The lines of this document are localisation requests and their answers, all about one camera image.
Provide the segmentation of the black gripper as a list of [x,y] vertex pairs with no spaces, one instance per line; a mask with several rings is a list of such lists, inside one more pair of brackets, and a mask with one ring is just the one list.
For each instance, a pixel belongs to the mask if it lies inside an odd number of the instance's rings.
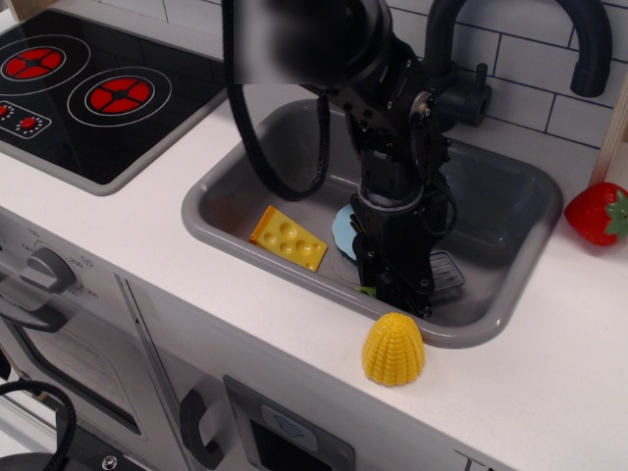
[[376,298],[418,318],[432,315],[436,290],[431,252],[456,223],[456,203],[448,188],[424,188],[396,207],[377,205],[363,192],[350,196],[358,234],[353,241],[363,286]]

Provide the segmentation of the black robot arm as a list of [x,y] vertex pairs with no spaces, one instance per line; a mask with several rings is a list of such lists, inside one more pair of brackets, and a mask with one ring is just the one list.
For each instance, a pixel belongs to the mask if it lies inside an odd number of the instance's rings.
[[317,97],[319,155],[303,189],[285,183],[259,144],[245,103],[242,69],[246,1],[222,5],[224,65],[232,112],[261,182],[299,201],[324,184],[330,161],[332,106],[346,117],[361,179],[350,198],[360,282],[378,299],[418,317],[435,292],[431,252],[456,223],[457,207],[442,165],[442,135],[427,73],[393,33],[383,1],[263,1],[270,53],[288,77]]

